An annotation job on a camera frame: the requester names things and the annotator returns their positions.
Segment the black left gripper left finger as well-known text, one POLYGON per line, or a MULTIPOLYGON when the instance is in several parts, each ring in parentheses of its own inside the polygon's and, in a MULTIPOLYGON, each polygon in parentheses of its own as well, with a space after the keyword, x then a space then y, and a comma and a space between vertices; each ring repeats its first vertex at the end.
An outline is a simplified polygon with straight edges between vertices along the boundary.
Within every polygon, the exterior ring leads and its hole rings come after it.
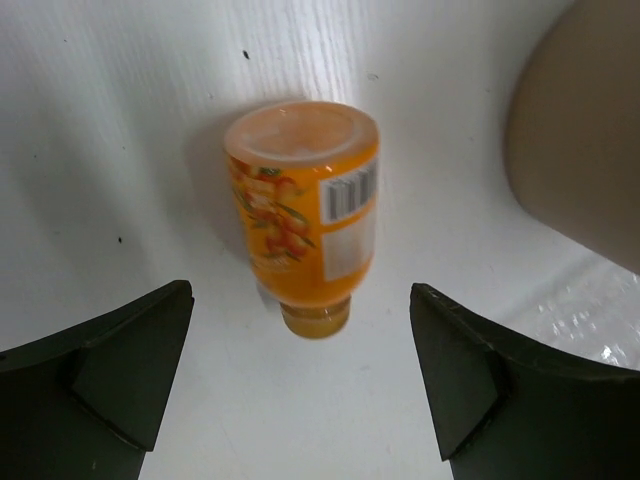
POLYGON ((190 325, 175 280, 1 354, 4 479, 136 479, 156 444, 190 325))

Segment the clear unlabelled plastic bottle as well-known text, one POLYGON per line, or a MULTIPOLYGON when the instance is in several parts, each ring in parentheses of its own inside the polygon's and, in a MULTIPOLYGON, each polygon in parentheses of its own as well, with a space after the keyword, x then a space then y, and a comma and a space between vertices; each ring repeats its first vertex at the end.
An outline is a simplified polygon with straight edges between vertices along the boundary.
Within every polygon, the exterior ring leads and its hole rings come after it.
POLYGON ((639 368, 639 275, 600 257, 554 280, 505 321, 556 349, 639 368))

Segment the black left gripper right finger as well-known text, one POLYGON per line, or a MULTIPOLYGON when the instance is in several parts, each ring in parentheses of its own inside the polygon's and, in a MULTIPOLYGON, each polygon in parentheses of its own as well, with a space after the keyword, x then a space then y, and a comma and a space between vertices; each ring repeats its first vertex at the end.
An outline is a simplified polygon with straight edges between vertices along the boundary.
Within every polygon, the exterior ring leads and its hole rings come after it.
POLYGON ((549 347, 415 284, 410 320, 457 479, 635 479, 639 374, 549 347))

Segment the orange juice bottle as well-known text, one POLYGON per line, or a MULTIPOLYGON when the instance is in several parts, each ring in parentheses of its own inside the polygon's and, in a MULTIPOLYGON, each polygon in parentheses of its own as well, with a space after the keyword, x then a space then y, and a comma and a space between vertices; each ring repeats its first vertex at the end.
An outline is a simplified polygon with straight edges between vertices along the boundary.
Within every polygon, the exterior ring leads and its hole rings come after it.
POLYGON ((292 101, 237 119, 224 147, 258 283, 293 333, 336 334, 374 257, 376 122, 348 105, 292 101))

